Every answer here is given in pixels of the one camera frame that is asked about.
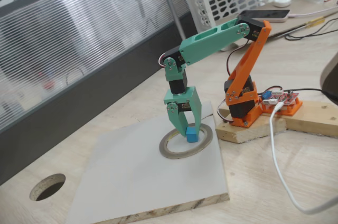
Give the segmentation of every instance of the small blue block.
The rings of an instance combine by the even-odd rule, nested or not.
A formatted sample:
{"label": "small blue block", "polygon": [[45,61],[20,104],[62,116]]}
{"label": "small blue block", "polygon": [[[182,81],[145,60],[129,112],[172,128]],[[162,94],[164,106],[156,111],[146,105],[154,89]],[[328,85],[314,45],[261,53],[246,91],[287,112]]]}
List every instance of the small blue block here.
{"label": "small blue block", "polygon": [[199,141],[199,137],[196,134],[195,126],[193,126],[193,127],[187,127],[185,133],[186,133],[186,140],[189,143],[193,143],[193,142],[198,142]]}

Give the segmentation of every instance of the wooden base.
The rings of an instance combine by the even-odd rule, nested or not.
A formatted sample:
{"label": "wooden base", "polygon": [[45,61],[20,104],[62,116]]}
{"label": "wooden base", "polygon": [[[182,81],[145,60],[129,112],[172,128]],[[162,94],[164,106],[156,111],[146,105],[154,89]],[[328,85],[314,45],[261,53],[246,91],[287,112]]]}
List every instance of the wooden base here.
{"label": "wooden base", "polygon": [[[220,113],[231,119],[228,106],[221,107]],[[216,128],[217,136],[219,139],[235,143],[268,136],[270,134],[269,117],[270,114],[263,113],[249,128],[220,123]],[[334,104],[304,101],[294,116],[275,115],[275,117],[278,117],[274,122],[275,132],[290,129],[325,136],[338,136],[338,108]]]}
{"label": "wooden base", "polygon": [[[274,120],[274,131],[283,132],[285,130],[285,119],[276,118]],[[258,117],[249,128],[233,126],[229,123],[222,122],[216,127],[216,133],[219,139],[234,143],[243,143],[254,138],[265,137],[270,134],[269,117]]]}

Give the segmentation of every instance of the black object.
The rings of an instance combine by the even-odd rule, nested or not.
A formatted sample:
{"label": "black object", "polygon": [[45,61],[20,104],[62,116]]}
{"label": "black object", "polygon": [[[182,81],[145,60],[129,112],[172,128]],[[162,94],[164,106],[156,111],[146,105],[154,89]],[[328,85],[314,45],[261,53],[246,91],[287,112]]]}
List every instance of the black object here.
{"label": "black object", "polygon": [[[190,13],[181,23],[197,34]],[[0,130],[0,185],[154,74],[158,55],[181,42],[171,23]]]}
{"label": "black object", "polygon": [[172,94],[182,94],[186,90],[188,80],[186,78],[185,70],[183,72],[183,80],[172,80],[169,81],[170,91]]}
{"label": "black object", "polygon": [[184,102],[182,104],[177,104],[179,107],[179,112],[191,111],[190,104],[188,102]]}
{"label": "black object", "polygon": [[243,118],[255,106],[255,101],[245,101],[240,104],[229,105],[229,110],[232,118]]}
{"label": "black object", "polygon": [[249,25],[250,32],[244,38],[252,40],[252,41],[256,41],[257,40],[260,31],[262,30],[262,28],[265,27],[265,25],[264,25],[263,22],[256,21],[254,19],[251,19],[251,18],[239,15],[237,17],[237,23],[236,23],[236,25],[237,24],[241,24],[241,23],[246,23],[246,24]]}
{"label": "black object", "polygon": [[178,68],[181,67],[181,65],[185,64],[185,61],[180,53],[180,46],[174,47],[166,51],[162,60],[164,61],[166,58],[173,58]]}
{"label": "black object", "polygon": [[[224,83],[224,90],[226,94],[232,83],[233,83],[233,80],[227,80]],[[239,96],[242,96],[243,93],[250,92],[253,90],[254,90],[254,83],[252,83],[251,76],[249,76]],[[255,101],[251,100],[251,101],[241,102],[239,104],[229,105],[229,110],[233,118],[243,118],[247,115],[247,113],[249,113],[249,111],[251,111],[252,108],[254,108],[254,106],[255,106]]]}

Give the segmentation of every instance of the orange bracket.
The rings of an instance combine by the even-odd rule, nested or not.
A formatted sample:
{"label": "orange bracket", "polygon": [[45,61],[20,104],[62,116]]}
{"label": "orange bracket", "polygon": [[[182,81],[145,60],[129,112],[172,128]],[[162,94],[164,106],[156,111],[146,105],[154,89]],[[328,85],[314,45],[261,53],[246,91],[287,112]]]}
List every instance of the orange bracket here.
{"label": "orange bracket", "polygon": [[[259,53],[261,52],[269,37],[271,25],[268,21],[264,21],[264,25],[265,27],[261,29],[257,40],[250,45],[249,49],[239,61],[228,79],[233,80],[226,93],[226,103],[228,106],[239,104],[245,101],[258,100],[255,83],[253,83],[253,91],[244,92],[245,90],[243,90],[243,86],[248,80],[252,68],[257,61]],[[261,115],[261,113],[262,108],[256,104],[256,106],[244,118],[234,118],[232,125],[250,127],[250,125]]]}

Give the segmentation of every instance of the circuit board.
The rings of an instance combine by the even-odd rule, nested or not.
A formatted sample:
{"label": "circuit board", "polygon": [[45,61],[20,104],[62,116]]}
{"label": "circuit board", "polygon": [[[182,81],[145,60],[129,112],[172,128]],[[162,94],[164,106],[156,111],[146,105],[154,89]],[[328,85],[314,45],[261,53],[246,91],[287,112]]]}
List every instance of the circuit board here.
{"label": "circuit board", "polygon": [[293,102],[295,101],[298,95],[299,93],[293,93],[293,92],[291,93],[284,92],[282,94],[273,93],[269,99],[277,99],[278,102],[283,101],[284,105],[291,105],[293,104]]}

